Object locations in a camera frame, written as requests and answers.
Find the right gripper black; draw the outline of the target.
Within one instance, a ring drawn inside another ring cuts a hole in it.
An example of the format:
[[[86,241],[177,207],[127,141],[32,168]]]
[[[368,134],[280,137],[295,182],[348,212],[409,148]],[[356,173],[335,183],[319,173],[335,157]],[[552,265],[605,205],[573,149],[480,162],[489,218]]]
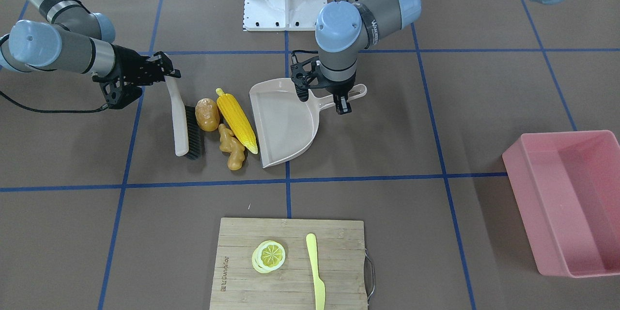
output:
[[[122,46],[93,45],[92,80],[99,83],[108,109],[124,109],[136,101],[142,96],[142,86],[181,77],[162,51],[142,56]]]

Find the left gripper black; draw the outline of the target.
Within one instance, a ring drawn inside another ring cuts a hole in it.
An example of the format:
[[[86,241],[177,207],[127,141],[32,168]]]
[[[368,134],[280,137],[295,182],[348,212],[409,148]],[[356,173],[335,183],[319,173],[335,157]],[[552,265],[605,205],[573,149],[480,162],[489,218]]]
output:
[[[291,80],[294,84],[297,98],[305,103],[309,99],[312,89],[324,89],[332,94],[335,110],[338,115],[352,112],[349,103],[349,91],[355,84],[357,71],[345,72],[345,80],[336,81],[327,78],[323,72],[323,66],[319,63],[319,57],[307,59],[303,62],[297,60],[295,53],[290,54],[292,59]]]

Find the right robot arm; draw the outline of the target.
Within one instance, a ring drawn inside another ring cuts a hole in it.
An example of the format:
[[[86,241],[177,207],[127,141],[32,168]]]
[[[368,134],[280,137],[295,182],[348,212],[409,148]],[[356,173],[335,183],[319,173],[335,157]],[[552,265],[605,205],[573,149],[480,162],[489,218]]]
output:
[[[152,56],[115,45],[115,27],[106,15],[80,0],[28,0],[44,21],[21,19],[1,38],[1,65],[8,70],[64,70],[90,76],[107,109],[124,109],[142,87],[165,82],[173,111],[184,111],[176,81],[179,70],[163,52]]]

